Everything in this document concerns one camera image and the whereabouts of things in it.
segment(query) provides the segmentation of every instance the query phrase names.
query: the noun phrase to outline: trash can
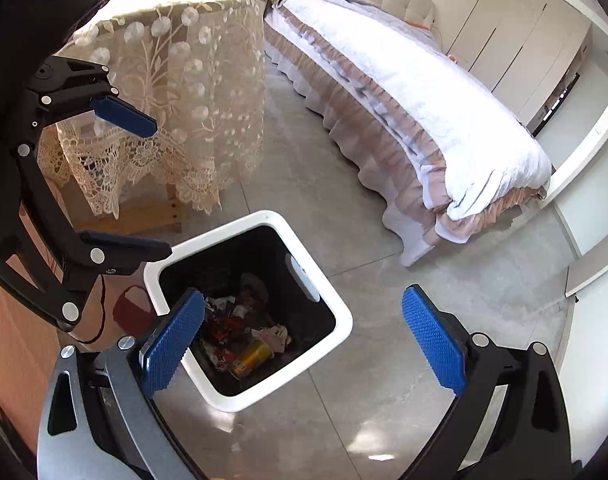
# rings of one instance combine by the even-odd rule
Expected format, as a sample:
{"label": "trash can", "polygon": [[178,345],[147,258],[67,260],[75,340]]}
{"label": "trash can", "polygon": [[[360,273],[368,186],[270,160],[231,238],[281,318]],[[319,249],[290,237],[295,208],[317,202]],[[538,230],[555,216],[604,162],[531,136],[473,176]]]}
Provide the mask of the trash can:
{"label": "trash can", "polygon": [[239,378],[215,368],[197,334],[181,363],[206,401],[223,412],[243,410],[283,386],[353,327],[348,307],[273,211],[258,211],[173,247],[170,257],[146,264],[144,280],[157,314],[165,314],[189,287],[210,298],[235,296],[242,275],[249,274],[265,285],[265,309],[286,327],[290,341],[283,353]]}

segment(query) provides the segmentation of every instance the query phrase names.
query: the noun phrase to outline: electrical cable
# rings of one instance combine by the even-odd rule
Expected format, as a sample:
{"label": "electrical cable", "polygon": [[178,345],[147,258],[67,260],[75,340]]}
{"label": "electrical cable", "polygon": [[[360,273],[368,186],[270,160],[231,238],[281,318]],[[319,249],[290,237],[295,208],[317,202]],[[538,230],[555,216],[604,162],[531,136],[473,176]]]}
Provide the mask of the electrical cable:
{"label": "electrical cable", "polygon": [[100,326],[100,331],[97,333],[97,335],[95,337],[93,337],[92,339],[88,339],[88,341],[81,341],[81,340],[77,339],[76,337],[73,337],[73,339],[75,341],[77,341],[78,343],[81,343],[82,345],[92,345],[93,343],[95,343],[97,341],[97,339],[99,339],[101,337],[101,334],[103,334],[104,325],[106,325],[106,306],[104,305],[104,302],[106,301],[106,282],[103,279],[103,274],[100,274],[100,278],[101,278],[101,300],[100,300],[101,326]]}

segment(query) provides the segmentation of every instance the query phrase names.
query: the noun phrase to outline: textured blue rubber pad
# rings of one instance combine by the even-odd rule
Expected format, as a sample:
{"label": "textured blue rubber pad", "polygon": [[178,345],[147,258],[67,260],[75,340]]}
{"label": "textured blue rubber pad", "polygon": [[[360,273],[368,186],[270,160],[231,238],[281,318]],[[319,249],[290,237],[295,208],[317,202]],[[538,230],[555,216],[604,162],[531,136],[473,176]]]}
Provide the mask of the textured blue rubber pad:
{"label": "textured blue rubber pad", "polygon": [[97,117],[143,139],[154,136],[157,131],[157,122],[152,117],[112,96],[91,99],[90,106]]}
{"label": "textured blue rubber pad", "polygon": [[157,334],[142,357],[140,384],[149,397],[170,384],[181,358],[204,320],[204,297],[195,291],[176,309],[170,314],[172,319]]}
{"label": "textured blue rubber pad", "polygon": [[402,316],[428,360],[439,384],[461,395],[466,387],[464,356],[431,307],[412,287],[402,296]]}

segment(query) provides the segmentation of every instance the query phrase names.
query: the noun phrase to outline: cabinet door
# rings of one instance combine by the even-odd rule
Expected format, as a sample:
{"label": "cabinet door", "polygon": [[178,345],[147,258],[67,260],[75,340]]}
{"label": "cabinet door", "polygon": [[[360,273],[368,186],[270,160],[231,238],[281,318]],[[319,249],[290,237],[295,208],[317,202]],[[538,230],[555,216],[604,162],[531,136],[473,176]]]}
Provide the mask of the cabinet door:
{"label": "cabinet door", "polygon": [[493,91],[545,5],[546,0],[479,0],[450,53]]}
{"label": "cabinet door", "polygon": [[[562,0],[549,0],[493,94],[511,109],[523,124],[539,110],[559,80],[586,36],[589,20]],[[540,85],[546,88],[536,92]],[[525,106],[536,93],[542,102]]]}

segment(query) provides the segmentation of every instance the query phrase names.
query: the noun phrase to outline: floor tile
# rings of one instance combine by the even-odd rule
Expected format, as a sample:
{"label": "floor tile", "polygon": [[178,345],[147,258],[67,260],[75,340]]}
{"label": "floor tile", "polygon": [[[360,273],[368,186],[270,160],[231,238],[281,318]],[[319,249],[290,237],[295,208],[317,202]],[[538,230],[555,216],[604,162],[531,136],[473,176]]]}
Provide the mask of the floor tile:
{"label": "floor tile", "polygon": [[252,211],[286,218],[327,274],[402,250],[381,222],[385,200],[363,187],[290,81],[267,62],[264,155],[244,192]]}
{"label": "floor tile", "polygon": [[497,344],[526,348],[532,335],[559,344],[566,313],[555,300],[572,261],[559,229],[545,210],[526,225],[435,250],[409,269],[391,256],[332,277],[353,313],[353,333],[311,376],[362,480],[398,478],[453,398],[401,317],[404,288],[419,283],[437,307]]}
{"label": "floor tile", "polygon": [[209,478],[359,480],[306,372],[250,408],[224,413],[180,367],[155,403]]}

